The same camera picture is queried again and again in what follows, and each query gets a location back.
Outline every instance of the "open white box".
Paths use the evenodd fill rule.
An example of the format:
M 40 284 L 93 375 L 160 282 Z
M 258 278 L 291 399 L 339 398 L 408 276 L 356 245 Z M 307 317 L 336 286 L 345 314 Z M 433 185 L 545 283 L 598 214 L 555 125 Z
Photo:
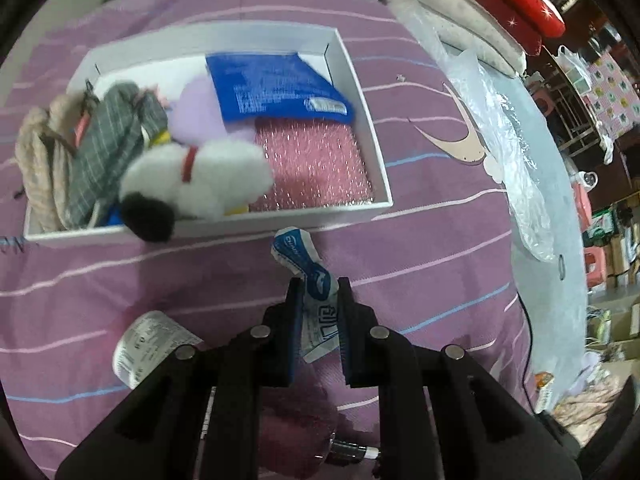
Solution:
M 295 210 L 245 213 L 219 222 L 180 221 L 174 238 L 255 233 L 289 226 L 324 227 L 371 220 L 393 205 L 376 131 L 351 59 L 334 28 L 287 22 L 210 22 L 167 27 L 89 51 L 71 78 L 67 91 L 82 91 L 89 80 L 101 98 L 116 81 L 141 87 L 158 85 L 161 94 L 176 100 L 184 86 L 207 73 L 205 56 L 215 52 L 297 52 L 353 105 L 353 132 L 372 185 L 372 203 Z M 43 233 L 27 215 L 24 237 L 46 246 L 113 244 L 137 239 L 123 226 Z

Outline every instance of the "gray plaid cloth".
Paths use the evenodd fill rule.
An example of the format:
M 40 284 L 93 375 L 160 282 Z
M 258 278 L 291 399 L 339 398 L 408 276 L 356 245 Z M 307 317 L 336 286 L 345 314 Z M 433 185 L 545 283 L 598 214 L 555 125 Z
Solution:
M 93 114 L 71 171 L 65 219 L 69 229 L 99 224 L 118 197 L 120 179 L 145 145 L 167 129 L 155 95 L 133 83 L 110 88 Z

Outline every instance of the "wire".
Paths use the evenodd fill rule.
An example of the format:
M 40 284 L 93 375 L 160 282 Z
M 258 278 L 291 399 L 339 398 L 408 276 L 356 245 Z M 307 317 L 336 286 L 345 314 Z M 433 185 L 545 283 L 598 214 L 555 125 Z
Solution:
M 522 297 L 520 296 L 520 293 L 518 293 L 518 299 L 520 300 L 524 317 L 527 319 L 527 325 L 529 326 L 529 351 L 527 352 L 527 362 L 524 365 L 524 370 L 522 371 L 522 389 L 524 390 L 525 397 L 527 397 L 527 402 L 529 403 L 529 407 L 531 408 L 531 413 L 535 415 L 536 410 L 533 407 L 533 402 L 531 401 L 531 397 L 529 397 L 529 391 L 527 390 L 527 385 L 525 384 L 525 379 L 527 378 L 527 370 L 529 370 L 529 365 L 531 364 L 531 353 L 533 352 L 533 327 L 531 325 L 531 318 L 529 317 L 529 311 L 527 310 L 527 307 L 524 305 L 524 301 L 522 301 Z

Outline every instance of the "squeezed toothpaste tube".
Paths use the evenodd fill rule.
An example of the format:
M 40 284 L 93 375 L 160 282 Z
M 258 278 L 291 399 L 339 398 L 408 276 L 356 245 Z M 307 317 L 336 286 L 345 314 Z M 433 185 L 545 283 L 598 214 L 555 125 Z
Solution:
M 311 363 L 338 348 L 338 280 L 326 270 L 311 235 L 288 227 L 271 244 L 276 261 L 305 282 L 301 355 Z

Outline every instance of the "blue packet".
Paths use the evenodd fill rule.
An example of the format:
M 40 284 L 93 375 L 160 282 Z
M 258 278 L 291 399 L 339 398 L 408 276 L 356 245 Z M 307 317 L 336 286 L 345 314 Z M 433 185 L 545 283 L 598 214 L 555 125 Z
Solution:
M 353 122 L 353 107 L 298 54 L 211 54 L 225 122 L 251 117 Z

